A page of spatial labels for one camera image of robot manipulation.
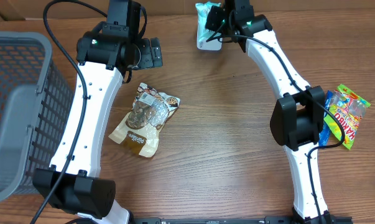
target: white packet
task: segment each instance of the white packet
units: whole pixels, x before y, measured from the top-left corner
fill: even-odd
[[[108,137],[135,154],[152,157],[158,148],[160,131],[179,104],[179,98],[140,83],[132,111]]]
[[[217,40],[206,42],[206,40],[212,36],[214,31],[205,28],[206,18],[208,17],[208,13],[210,13],[212,6],[220,5],[221,3],[212,2],[195,4],[198,13],[197,48],[200,50],[220,50],[222,48],[222,43]]]

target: brown label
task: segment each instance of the brown label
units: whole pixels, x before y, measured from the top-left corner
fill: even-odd
[[[146,144],[147,139],[141,135],[138,135],[132,131],[128,131],[126,138],[121,145],[132,150],[133,153],[139,155],[143,146]]]

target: green and red snack package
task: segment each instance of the green and red snack package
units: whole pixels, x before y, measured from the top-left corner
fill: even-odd
[[[341,123],[345,131],[343,145],[351,149],[361,119],[371,104],[355,94],[345,85],[340,84],[334,91],[330,103],[330,112]],[[337,123],[328,115],[324,121],[336,138],[341,139],[342,133]]]

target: gray plastic bin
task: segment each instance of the gray plastic bin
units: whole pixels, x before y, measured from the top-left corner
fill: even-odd
[[[0,32],[0,201],[36,193],[35,168],[49,166],[72,100],[45,36]]]

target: wooden table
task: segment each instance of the wooden table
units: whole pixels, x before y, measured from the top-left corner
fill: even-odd
[[[372,103],[353,150],[322,151],[319,166],[330,212],[375,223],[375,10],[266,16],[285,54],[313,86],[333,90],[344,83]],[[52,20],[50,26],[75,58],[77,40],[102,20]],[[2,22],[0,29],[47,35],[42,21]],[[291,215],[289,163],[269,129],[275,103],[269,85],[238,44],[224,45],[221,52],[197,50],[196,30],[196,16],[149,17],[146,37],[160,39],[164,66],[135,72],[118,92],[101,177],[115,180],[117,201],[137,217]],[[76,72],[54,45],[53,60],[74,87]],[[182,99],[152,159],[133,156],[107,138],[131,109],[140,82]],[[41,202],[40,195],[10,197],[0,203],[0,223],[29,222]],[[72,218],[48,207],[39,223]]]

